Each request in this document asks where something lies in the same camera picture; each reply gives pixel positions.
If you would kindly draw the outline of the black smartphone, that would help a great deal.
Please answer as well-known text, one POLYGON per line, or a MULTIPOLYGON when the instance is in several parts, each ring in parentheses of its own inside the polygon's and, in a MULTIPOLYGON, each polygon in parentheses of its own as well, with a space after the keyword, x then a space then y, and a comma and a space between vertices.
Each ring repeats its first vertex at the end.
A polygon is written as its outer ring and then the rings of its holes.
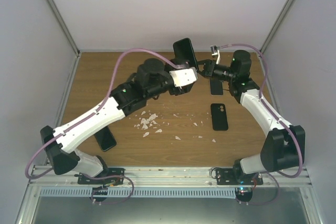
POLYGON ((218 80, 210 80, 210 92, 211 95, 223 95, 223 85, 221 81, 218 80))

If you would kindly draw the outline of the black phone case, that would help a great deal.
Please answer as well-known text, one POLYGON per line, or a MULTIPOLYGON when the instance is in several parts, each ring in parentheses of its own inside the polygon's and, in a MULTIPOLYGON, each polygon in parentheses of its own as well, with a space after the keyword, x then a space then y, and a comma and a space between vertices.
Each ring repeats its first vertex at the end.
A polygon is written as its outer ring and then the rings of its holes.
POLYGON ((212 127, 214 131, 227 131, 228 120, 225 105, 222 103, 211 104, 212 127))

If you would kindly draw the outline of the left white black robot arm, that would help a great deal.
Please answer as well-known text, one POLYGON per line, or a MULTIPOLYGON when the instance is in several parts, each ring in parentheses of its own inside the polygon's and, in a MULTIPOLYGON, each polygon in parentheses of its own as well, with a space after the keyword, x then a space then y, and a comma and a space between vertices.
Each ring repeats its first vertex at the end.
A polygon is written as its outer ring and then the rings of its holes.
POLYGON ((49 125, 40 130, 45 151, 55 174, 76 171, 89 175, 96 184, 108 179, 107 166, 99 156, 91 156, 77 147, 90 136, 107 134, 108 125, 119 121, 146 106, 149 99, 160 94, 188 93, 197 80, 195 67, 188 62, 174 69, 158 59, 147 59, 137 72, 108 93, 106 100, 71 122, 55 129, 49 125))

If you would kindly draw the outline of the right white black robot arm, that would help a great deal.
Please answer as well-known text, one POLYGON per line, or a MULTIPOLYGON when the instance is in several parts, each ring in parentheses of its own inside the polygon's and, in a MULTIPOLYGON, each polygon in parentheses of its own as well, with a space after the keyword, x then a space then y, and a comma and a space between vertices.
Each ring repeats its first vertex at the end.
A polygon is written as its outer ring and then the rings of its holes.
POLYGON ((278 172, 288 178, 298 177, 303 169, 305 131, 285 120, 263 95, 264 86, 258 86, 250 77, 251 56, 245 50, 236 50, 230 66, 220 65, 220 48, 213 46, 212 60, 200 63, 201 76, 228 83, 232 97, 256 120, 266 139, 260 154, 238 159, 233 165, 233 180, 240 185, 251 175, 278 172))

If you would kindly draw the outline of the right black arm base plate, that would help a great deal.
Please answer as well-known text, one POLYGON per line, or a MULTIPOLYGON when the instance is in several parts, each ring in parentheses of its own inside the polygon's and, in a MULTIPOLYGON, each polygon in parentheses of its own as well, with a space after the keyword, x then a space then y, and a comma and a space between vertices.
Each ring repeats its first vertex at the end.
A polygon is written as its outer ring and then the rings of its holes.
POLYGON ((209 175, 216 180, 217 185, 253 186, 264 183, 258 173, 244 174, 235 168, 213 167, 209 175))

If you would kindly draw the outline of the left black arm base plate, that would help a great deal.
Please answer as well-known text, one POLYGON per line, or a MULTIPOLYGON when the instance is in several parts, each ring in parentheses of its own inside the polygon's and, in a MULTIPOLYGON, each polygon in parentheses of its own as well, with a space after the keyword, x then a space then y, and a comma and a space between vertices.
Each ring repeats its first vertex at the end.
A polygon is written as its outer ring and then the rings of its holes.
POLYGON ((116 186, 123 184, 124 168, 108 168, 107 171, 95 177, 95 179, 84 176, 82 173, 76 174, 79 185, 101 185, 101 186, 116 186))

